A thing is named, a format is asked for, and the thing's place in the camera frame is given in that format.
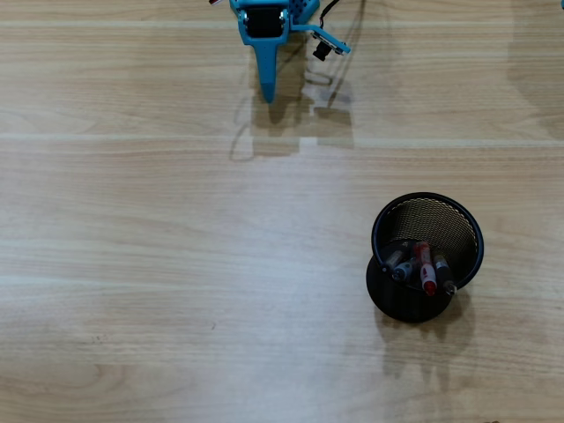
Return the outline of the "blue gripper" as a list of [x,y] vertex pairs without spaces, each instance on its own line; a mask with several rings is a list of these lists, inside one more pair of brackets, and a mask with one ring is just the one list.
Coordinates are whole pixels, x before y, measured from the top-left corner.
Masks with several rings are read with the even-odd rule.
[[289,2],[282,0],[231,0],[244,45],[254,49],[264,100],[276,96],[278,48],[289,39]]

